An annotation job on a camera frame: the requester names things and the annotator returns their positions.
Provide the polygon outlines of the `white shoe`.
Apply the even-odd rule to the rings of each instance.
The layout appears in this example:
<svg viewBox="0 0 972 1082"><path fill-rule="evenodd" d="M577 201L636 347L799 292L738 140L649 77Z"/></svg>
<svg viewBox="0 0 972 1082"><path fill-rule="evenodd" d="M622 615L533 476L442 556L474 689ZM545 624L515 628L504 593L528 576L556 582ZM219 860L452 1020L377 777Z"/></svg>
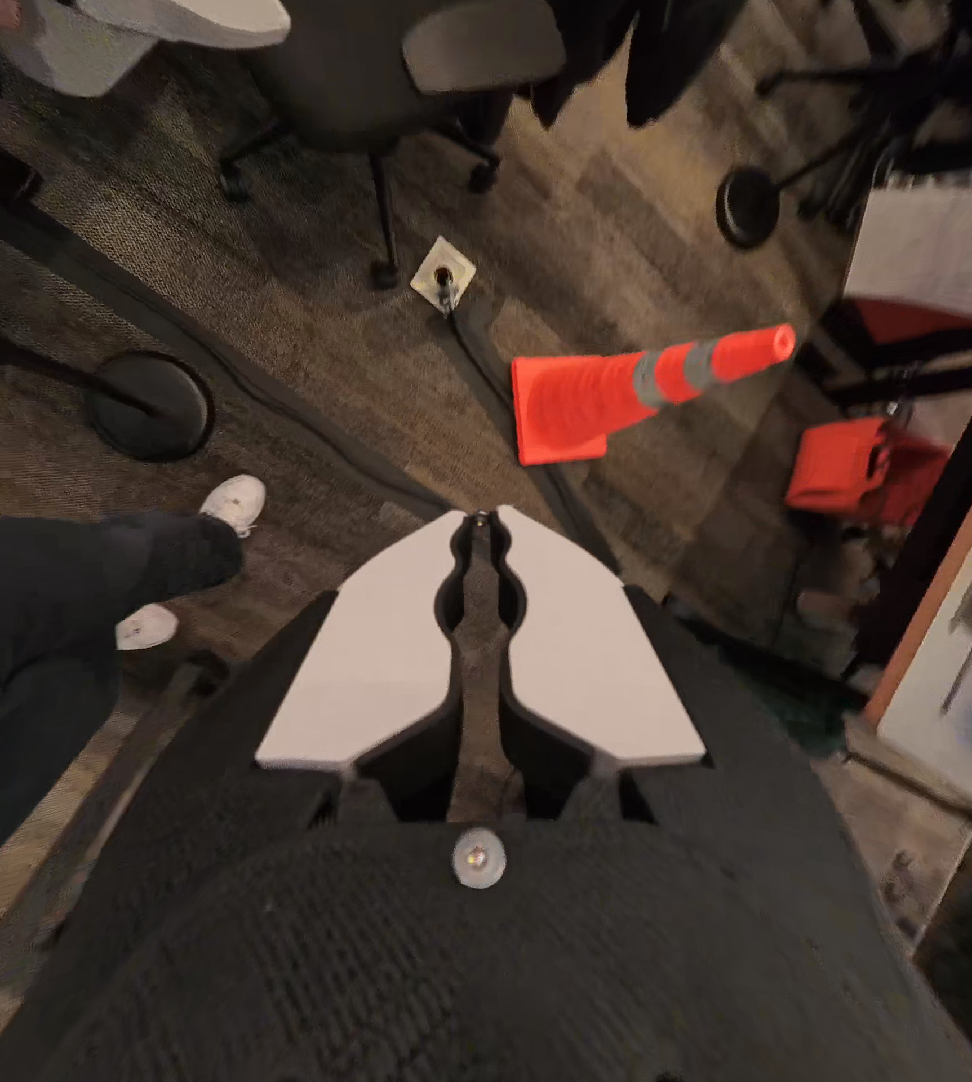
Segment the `white shoe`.
<svg viewBox="0 0 972 1082"><path fill-rule="evenodd" d="M116 625L116 648L120 654L131 654L165 645L174 638L179 625L178 616L167 607L146 605Z"/></svg>
<svg viewBox="0 0 972 1082"><path fill-rule="evenodd" d="M205 498L199 514L222 522L246 540L259 522L267 501L267 489L252 475L237 475L219 484Z"/></svg>

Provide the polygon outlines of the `red plastic crate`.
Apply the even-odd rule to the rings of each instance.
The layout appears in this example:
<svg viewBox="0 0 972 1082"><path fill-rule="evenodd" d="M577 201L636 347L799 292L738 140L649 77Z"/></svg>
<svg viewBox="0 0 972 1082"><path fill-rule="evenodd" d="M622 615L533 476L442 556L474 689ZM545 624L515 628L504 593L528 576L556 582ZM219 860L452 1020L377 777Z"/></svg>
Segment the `red plastic crate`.
<svg viewBox="0 0 972 1082"><path fill-rule="evenodd" d="M883 415L807 428L785 505L863 526L910 529L951 450Z"/></svg>

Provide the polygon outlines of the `grey framed office chair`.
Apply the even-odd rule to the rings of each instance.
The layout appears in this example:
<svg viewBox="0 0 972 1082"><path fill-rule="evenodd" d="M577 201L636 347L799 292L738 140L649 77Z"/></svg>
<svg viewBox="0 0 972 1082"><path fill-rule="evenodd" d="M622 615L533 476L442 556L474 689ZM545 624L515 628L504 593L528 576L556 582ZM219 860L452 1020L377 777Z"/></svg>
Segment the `grey framed office chair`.
<svg viewBox="0 0 972 1082"><path fill-rule="evenodd" d="M241 52L276 47L291 18L280 1L0 2L0 54L34 81L101 97L155 47Z"/></svg>

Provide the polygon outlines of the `black office chair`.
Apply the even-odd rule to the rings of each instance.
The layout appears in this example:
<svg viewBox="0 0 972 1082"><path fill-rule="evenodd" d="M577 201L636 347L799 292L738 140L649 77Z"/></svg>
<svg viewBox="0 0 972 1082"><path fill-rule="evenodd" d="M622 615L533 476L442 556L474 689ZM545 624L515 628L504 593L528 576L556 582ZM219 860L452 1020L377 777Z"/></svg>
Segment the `black office chair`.
<svg viewBox="0 0 972 1082"><path fill-rule="evenodd" d="M218 181L232 203L248 200L240 163L283 138L326 154L368 159L386 255L376 289L399 283L386 160L400 140L432 131L478 159L468 179L490 192L502 160L467 133L475 101L513 95L566 62L554 12L541 1L288 2L285 41L242 54L266 101L262 126L222 153Z"/></svg>

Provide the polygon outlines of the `orange traffic cone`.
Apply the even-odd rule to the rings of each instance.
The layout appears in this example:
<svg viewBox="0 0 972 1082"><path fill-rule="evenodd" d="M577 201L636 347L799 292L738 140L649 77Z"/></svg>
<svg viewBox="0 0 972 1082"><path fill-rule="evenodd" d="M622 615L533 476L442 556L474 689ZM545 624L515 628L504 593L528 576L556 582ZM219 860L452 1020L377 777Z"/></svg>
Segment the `orange traffic cone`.
<svg viewBox="0 0 972 1082"><path fill-rule="evenodd" d="M794 354L790 324L614 356L518 357L509 366L523 467L602 458L608 438Z"/></svg>

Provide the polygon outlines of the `white panel with orange edge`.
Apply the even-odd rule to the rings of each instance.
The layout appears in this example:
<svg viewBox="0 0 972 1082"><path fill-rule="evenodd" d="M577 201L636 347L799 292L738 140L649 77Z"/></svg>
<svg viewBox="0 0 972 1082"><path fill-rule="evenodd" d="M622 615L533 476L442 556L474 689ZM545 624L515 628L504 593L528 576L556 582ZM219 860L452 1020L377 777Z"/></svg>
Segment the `white panel with orange edge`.
<svg viewBox="0 0 972 1082"><path fill-rule="evenodd" d="M972 330L972 186L874 190L843 299L878 345Z"/></svg>

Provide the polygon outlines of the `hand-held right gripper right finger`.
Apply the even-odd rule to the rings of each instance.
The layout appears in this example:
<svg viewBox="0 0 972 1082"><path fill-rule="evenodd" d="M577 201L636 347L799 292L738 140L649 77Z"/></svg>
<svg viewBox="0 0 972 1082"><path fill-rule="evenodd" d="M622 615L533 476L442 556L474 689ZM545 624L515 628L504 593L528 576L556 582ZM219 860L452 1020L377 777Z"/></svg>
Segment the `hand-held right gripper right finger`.
<svg viewBox="0 0 972 1082"><path fill-rule="evenodd" d="M696 765L700 734L617 573L503 505L489 516L499 615L502 748L528 815L555 818L590 778Z"/></svg>

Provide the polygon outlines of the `metal floor outlet plate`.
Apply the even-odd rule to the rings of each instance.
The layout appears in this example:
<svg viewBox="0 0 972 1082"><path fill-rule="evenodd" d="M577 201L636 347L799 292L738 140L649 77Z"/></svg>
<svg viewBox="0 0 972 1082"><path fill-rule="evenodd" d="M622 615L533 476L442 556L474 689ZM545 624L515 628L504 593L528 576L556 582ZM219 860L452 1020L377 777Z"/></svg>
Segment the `metal floor outlet plate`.
<svg viewBox="0 0 972 1082"><path fill-rule="evenodd" d="M476 273L474 262L444 236L438 236L413 273L410 287L447 317L458 308Z"/></svg>

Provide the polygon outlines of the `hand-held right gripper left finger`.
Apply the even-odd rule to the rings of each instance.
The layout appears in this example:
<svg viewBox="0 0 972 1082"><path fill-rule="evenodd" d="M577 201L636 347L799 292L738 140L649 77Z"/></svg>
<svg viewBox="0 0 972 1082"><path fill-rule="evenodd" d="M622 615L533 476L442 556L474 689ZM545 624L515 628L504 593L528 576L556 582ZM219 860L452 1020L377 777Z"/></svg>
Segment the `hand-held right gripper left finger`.
<svg viewBox="0 0 972 1082"><path fill-rule="evenodd" d="M461 747L469 516L385 547L334 594L254 755L265 769L366 779L408 819L442 819Z"/></svg>

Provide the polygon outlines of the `person's black trousers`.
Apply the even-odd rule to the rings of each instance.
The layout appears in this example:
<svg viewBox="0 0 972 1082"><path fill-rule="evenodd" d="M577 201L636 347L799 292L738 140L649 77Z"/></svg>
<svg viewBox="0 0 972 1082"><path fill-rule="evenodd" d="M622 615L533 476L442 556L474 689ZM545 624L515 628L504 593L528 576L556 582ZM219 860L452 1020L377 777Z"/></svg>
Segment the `person's black trousers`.
<svg viewBox="0 0 972 1082"><path fill-rule="evenodd" d="M0 848L111 716L118 625L241 566L239 535L206 513L0 517Z"/></svg>

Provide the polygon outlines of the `black round stand base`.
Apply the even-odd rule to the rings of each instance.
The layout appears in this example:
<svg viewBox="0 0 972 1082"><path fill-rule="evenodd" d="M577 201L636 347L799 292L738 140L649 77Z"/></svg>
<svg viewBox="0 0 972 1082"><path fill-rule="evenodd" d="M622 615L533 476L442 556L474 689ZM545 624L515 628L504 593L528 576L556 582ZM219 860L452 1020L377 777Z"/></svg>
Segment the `black round stand base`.
<svg viewBox="0 0 972 1082"><path fill-rule="evenodd" d="M752 166L732 169L715 192L715 225L722 238L740 251L762 247L778 226L781 192L871 138L874 126L857 126L805 164L774 179Z"/></svg>
<svg viewBox="0 0 972 1082"><path fill-rule="evenodd" d="M115 453L173 463L198 453L215 423L214 398L184 362L130 351L87 371L0 335L0 368L45 378L81 395L87 426Z"/></svg>

